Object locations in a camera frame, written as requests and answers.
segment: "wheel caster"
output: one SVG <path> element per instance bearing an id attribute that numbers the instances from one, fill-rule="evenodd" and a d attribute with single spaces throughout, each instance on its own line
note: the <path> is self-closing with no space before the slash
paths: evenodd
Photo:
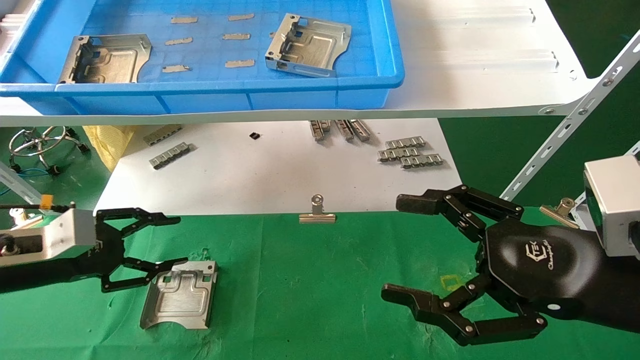
<path id="1" fill-rule="evenodd" d="M 90 152 L 91 149 L 89 149 L 89 146 L 81 143 L 80 145 L 77 146 L 78 150 L 80 150 L 80 152 L 82 152 L 83 154 L 86 154 L 87 152 Z"/>
<path id="2" fill-rule="evenodd" d="M 67 134 L 67 136 L 72 137 L 72 138 L 74 138 L 76 140 L 78 139 L 78 133 L 76 133 L 76 130 L 73 130 L 70 127 L 66 128 L 66 134 Z"/>
<path id="3" fill-rule="evenodd" d="M 53 165 L 47 169 L 47 172 L 51 175 L 60 175 L 62 173 L 62 170 L 60 170 L 57 165 Z"/>

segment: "metal bracket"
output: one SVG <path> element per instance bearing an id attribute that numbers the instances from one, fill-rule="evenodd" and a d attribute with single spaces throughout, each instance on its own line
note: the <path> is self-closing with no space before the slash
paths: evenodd
<path id="1" fill-rule="evenodd" d="M 145 34 L 74 37 L 58 83 L 137 83 L 150 53 Z"/>
<path id="2" fill-rule="evenodd" d="M 500 195 L 501 199 L 512 200 L 520 190 L 538 173 L 540 168 L 556 153 L 584 119 L 604 100 L 614 87 L 640 61 L 640 31 L 638 31 L 618 56 L 611 62 L 598 79 L 595 87 L 586 94 L 575 109 L 562 120 L 520 173 Z"/>
<path id="3" fill-rule="evenodd" d="M 215 261 L 189 261 L 159 274 L 149 285 L 140 327 L 175 322 L 186 329 L 208 329 L 217 280 Z"/>
<path id="4" fill-rule="evenodd" d="M 351 41 L 351 26 L 285 15 L 264 55 L 267 67 L 313 78 L 334 78 L 333 63 Z"/>
<path id="5" fill-rule="evenodd" d="M 311 198 L 311 214 L 300 214 L 298 221 L 301 224 L 334 224 L 335 214 L 325 214 L 323 202 L 323 196 L 315 194 Z"/>

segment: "silver clip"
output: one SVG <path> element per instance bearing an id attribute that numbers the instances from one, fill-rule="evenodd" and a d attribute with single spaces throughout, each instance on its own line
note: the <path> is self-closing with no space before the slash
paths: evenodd
<path id="1" fill-rule="evenodd" d="M 298 220 L 301 224 L 334 224 L 335 214 L 325 214 L 323 209 L 324 198 L 315 194 L 311 198 L 311 214 L 300 214 Z"/>

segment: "white shelf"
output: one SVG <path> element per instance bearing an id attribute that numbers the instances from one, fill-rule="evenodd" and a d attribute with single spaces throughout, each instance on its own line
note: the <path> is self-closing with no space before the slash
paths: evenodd
<path id="1" fill-rule="evenodd" d="M 29 117 L 3 126 L 566 115 L 593 87 L 544 0 L 392 0 L 406 69 L 384 110 Z"/>
<path id="2" fill-rule="evenodd" d="M 304 213 L 311 196 L 324 196 L 326 212 L 393 211 L 400 193 L 424 193 L 461 184 L 437 119 L 365 120 L 373 138 L 347 143 L 333 126 L 316 143 L 306 121 L 186 125 L 148 147 L 140 127 L 95 209 L 140 207 L 169 215 Z M 249 134 L 262 135 L 253 140 Z M 384 141 L 422 135 L 423 154 L 439 153 L 439 167 L 403 170 L 378 163 Z M 197 150 L 165 168 L 149 160 L 178 143 Z"/>

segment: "white table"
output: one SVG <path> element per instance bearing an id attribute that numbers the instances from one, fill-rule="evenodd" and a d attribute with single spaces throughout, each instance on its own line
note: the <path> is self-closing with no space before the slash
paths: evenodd
<path id="1" fill-rule="evenodd" d="M 307 121 L 191 124 L 147 147 L 140 127 L 118 162 L 96 209 L 140 207 L 169 215 L 305 213 L 311 196 L 324 196 L 327 212 L 392 211 L 400 193 L 448 189 L 461 183 L 437 119 L 365 120 L 369 143 L 344 141 L 333 126 L 316 143 Z M 262 137 L 253 140 L 252 132 Z M 421 135 L 440 167 L 400 169 L 378 163 L 384 141 Z M 149 160 L 181 142 L 198 149 L 154 170 Z"/>

